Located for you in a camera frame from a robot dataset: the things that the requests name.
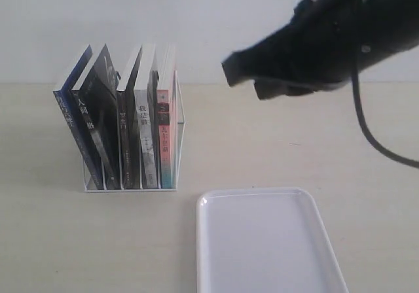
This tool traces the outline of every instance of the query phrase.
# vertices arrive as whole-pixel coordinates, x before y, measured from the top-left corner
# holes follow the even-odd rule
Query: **book spine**
[[[79,109],[83,115],[84,121],[86,122],[87,128],[93,138],[93,142],[96,145],[96,148],[99,152],[100,158],[103,162],[103,166],[105,167],[106,173],[109,176],[109,179],[111,180],[111,184],[113,185],[114,190],[120,189],[120,183],[118,182],[118,175],[115,174],[115,172],[112,170],[111,162],[109,161],[108,156],[106,155],[105,145],[100,137],[99,131],[96,129],[92,118],[90,117],[90,113],[80,97],[78,92],[74,93],[74,96],[77,100],[77,104],[79,105]]]
[[[139,138],[145,171],[145,184],[148,189],[158,188],[157,168],[155,159],[155,148],[153,144],[153,133],[148,91],[140,90],[136,92],[136,111],[139,124]]]
[[[163,189],[173,188],[169,91],[157,91],[157,122],[160,137],[160,172]]]
[[[88,149],[82,139],[82,136],[79,130],[76,127],[75,119],[69,110],[69,105],[67,101],[65,100],[65,96],[61,92],[54,92],[54,97],[56,98],[56,101],[58,102],[58,106],[60,107],[64,115],[65,121],[67,122],[67,125],[71,131],[71,134],[73,135],[73,138],[80,150],[80,153],[90,172],[90,175],[92,176],[92,179],[93,179],[94,184],[96,185],[96,188],[98,190],[103,190],[104,187],[103,187],[103,181],[102,181],[102,174],[98,172],[98,170],[101,168],[98,167],[94,163],[93,159],[89,156]]]
[[[132,174],[132,157],[130,148],[130,133],[128,131],[128,114],[126,111],[126,98],[124,92],[117,92],[118,124],[120,145],[122,154],[122,183],[124,188],[134,187],[134,175]]]

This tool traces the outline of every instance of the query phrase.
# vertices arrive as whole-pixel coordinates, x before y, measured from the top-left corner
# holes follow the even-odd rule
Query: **black wire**
[[[408,159],[402,157],[390,150],[386,147],[381,145],[374,135],[371,133],[370,129],[368,128],[367,121],[365,119],[365,115],[363,112],[362,101],[361,101],[361,93],[359,89],[359,66],[358,66],[358,54],[361,52],[361,44],[359,43],[358,32],[359,32],[359,21],[361,11],[360,8],[363,4],[363,0],[354,0],[352,5],[352,14],[354,15],[354,59],[352,61],[351,67],[351,80],[352,80],[352,91],[354,95],[354,103],[355,103],[355,111],[357,114],[359,125],[361,126],[361,130],[367,138],[368,142],[381,154],[385,155],[385,157],[399,162],[401,164],[414,167],[419,169],[419,161]]]

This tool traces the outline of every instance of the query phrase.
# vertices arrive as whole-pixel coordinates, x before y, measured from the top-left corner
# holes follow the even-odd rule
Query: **black book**
[[[136,83],[141,54],[141,48],[134,49],[117,88],[122,183],[126,189],[141,188],[141,149],[138,141],[139,127],[134,97],[134,85]]]
[[[84,122],[77,102],[71,94],[71,89],[74,87],[76,81],[90,61],[92,54],[91,46],[84,46],[75,57],[75,60],[70,64],[64,77],[54,87],[53,93],[96,188],[98,190],[103,190],[100,156],[94,146],[92,137]]]
[[[108,189],[120,189],[117,85],[107,45],[95,54],[72,93],[105,168]]]

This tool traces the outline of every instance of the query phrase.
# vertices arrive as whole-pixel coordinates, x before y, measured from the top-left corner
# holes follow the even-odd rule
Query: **white table surface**
[[[196,292],[198,197],[272,186],[313,195],[350,292],[417,292],[419,170],[366,142],[349,87],[261,102],[183,85],[179,191],[146,194],[83,192],[51,89],[1,86],[2,292]]]

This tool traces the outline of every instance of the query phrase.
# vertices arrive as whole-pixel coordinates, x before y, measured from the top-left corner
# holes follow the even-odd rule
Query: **table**
[[[366,142],[349,87],[262,102],[182,85],[179,191],[144,194],[84,193],[52,85],[0,87],[2,292],[196,292],[196,200],[273,186],[313,195],[350,292],[419,287],[419,171]]]

